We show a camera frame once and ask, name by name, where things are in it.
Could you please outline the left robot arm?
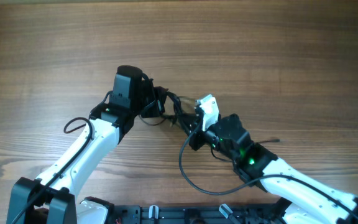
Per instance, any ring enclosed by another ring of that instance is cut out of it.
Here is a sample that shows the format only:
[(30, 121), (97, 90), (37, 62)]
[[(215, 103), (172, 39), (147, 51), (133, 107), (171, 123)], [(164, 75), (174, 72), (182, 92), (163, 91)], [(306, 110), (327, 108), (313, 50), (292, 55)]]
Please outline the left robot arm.
[(82, 132), (66, 152), (34, 180), (20, 178), (13, 186), (8, 223), (108, 223), (114, 204), (76, 198), (100, 161), (131, 130), (136, 117), (156, 118), (164, 111), (167, 89), (154, 86), (141, 69), (121, 65), (112, 90), (82, 117)]

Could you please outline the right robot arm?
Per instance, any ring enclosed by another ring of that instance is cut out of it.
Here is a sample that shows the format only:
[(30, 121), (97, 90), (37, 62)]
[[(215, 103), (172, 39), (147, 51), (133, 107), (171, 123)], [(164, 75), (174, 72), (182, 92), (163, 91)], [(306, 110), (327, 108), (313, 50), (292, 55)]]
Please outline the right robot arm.
[(358, 197), (328, 187), (290, 166), (254, 142), (236, 114), (205, 123), (192, 116), (181, 122), (193, 150), (209, 145), (225, 155), (244, 187), (277, 195), (271, 217), (284, 223), (358, 223)]

